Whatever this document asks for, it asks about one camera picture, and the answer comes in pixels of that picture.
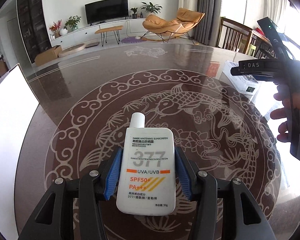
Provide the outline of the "person right hand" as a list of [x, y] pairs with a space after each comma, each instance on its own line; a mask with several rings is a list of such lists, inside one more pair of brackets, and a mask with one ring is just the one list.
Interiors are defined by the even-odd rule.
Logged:
[[[277, 101], [281, 101], [283, 104], [283, 108], [275, 109], [270, 113], [270, 117], [273, 120], [287, 118], [288, 116], [288, 111], [290, 110], [290, 99], [289, 96], [287, 95], [287, 89], [288, 87], [286, 85], [277, 86], [277, 93], [274, 94], [274, 99]], [[295, 109], [300, 110], [300, 93], [293, 93], [292, 99], [293, 99], [293, 107]], [[278, 132], [279, 135], [277, 136], [277, 139], [280, 142], [290, 142], [290, 139], [288, 138], [289, 135], [288, 121], [283, 122], [278, 127]]]

